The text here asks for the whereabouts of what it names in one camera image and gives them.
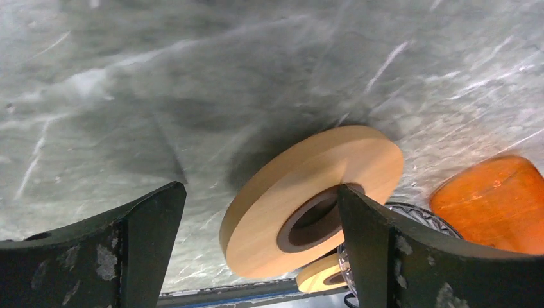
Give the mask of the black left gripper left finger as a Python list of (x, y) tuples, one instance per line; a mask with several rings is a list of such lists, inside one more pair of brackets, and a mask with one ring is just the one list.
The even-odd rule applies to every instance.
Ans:
[(2, 307), (155, 307), (186, 200), (171, 182), (79, 222), (1, 242)]

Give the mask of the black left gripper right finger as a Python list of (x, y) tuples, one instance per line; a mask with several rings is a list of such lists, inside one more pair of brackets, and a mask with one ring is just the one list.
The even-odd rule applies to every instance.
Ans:
[(442, 234), (352, 184), (337, 206), (360, 307), (542, 307), (543, 257)]

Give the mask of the orange glass carafe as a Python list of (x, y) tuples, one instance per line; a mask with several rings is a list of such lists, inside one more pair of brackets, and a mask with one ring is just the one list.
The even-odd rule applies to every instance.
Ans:
[(465, 240), (543, 254), (543, 176), (526, 158), (490, 158), (453, 176), (429, 199)]

